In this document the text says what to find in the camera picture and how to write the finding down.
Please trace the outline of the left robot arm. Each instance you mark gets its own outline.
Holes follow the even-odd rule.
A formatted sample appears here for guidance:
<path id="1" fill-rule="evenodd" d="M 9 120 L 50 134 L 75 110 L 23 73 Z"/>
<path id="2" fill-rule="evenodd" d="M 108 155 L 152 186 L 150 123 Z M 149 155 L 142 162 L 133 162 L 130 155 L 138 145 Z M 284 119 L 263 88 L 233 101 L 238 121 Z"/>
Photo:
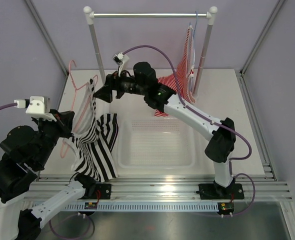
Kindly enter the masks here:
<path id="1" fill-rule="evenodd" d="M 33 117 L 37 130 L 28 125 L 13 128 L 0 143 L 0 240 L 35 240 L 42 228 L 68 203 L 90 199 L 96 192 L 96 180 L 77 173 L 65 189 L 40 207 L 21 210 L 21 203 L 42 171 L 60 138 L 72 137 L 73 111 L 50 110 Z"/>

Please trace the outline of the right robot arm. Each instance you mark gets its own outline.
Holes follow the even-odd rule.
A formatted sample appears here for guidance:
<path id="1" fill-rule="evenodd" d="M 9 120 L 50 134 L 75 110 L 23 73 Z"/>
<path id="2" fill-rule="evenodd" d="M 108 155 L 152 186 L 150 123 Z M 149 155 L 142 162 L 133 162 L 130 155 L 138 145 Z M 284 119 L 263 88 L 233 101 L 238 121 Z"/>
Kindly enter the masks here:
<path id="1" fill-rule="evenodd" d="M 230 156 L 236 142 L 232 119 L 207 117 L 204 112 L 182 100 L 179 93 L 158 82 L 156 71 L 148 62 L 136 63 L 133 75 L 128 75 L 126 70 L 121 69 L 108 74 L 103 87 L 94 96 L 111 103 L 113 91 L 116 92 L 117 99 L 125 93 L 143 96 L 150 108 L 175 117 L 200 133 L 208 141 L 204 153 L 213 161 L 213 191 L 219 198 L 226 198 L 232 193 L 235 178 L 231 173 Z"/>

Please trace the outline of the black white striped tank top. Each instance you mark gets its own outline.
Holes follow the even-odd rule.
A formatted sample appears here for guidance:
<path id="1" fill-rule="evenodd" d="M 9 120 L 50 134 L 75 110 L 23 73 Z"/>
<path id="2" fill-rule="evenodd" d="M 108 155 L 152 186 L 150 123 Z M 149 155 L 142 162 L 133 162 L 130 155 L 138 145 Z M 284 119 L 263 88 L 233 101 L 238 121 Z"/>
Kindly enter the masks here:
<path id="1" fill-rule="evenodd" d="M 73 152 L 71 170 L 106 182 L 118 177 L 112 155 L 119 133 L 116 113 L 97 115 L 95 83 L 90 79 L 85 85 L 85 93 L 72 124 L 72 137 L 63 143 Z"/>

